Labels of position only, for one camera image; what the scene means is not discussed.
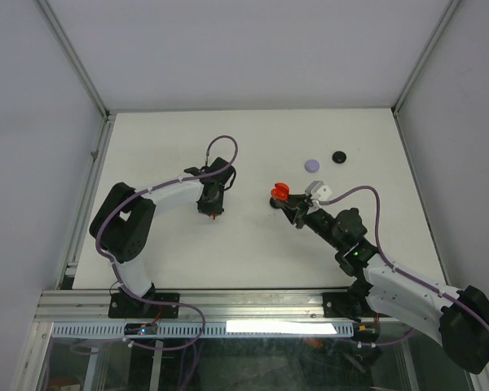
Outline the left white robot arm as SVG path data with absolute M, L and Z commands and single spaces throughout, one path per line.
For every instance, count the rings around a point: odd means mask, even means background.
M 224 192 L 233 186 L 236 169 L 221 157 L 211 165 L 191 167 L 168 182 L 136 190 L 124 182 L 115 184 L 89 227 L 99 254 L 112 264 L 120 287 L 111 295 L 111 319 L 149 319 L 157 315 L 175 319 L 178 311 L 154 306 L 154 301 L 178 302 L 178 293 L 159 293 L 149 277 L 143 249 L 155 217 L 184 205 L 216 218 L 224 211 Z

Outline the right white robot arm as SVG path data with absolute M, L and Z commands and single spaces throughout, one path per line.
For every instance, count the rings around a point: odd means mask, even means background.
M 337 215 L 310 192 L 294 195 L 279 184 L 271 206 L 281 210 L 297 229 L 310 228 L 336 251 L 343 272 L 354 278 L 348 305 L 357 315 L 370 311 L 405 323 L 443 348 L 459 367 L 479 374 L 489 363 L 489 300 L 469 285 L 456 288 L 418 275 L 391 261 L 381 243 L 370 243 L 357 208 Z

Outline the orange charging case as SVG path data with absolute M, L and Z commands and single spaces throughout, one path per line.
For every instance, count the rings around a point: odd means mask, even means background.
M 289 186 L 283 182 L 276 182 L 271 190 L 271 198 L 281 202 L 286 202 L 289 199 L 289 194 Z

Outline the lilac charging case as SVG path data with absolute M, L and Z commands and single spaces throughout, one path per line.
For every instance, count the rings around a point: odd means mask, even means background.
M 305 171 L 308 173 L 317 173 L 320 169 L 320 163 L 315 159 L 309 159 L 304 164 Z

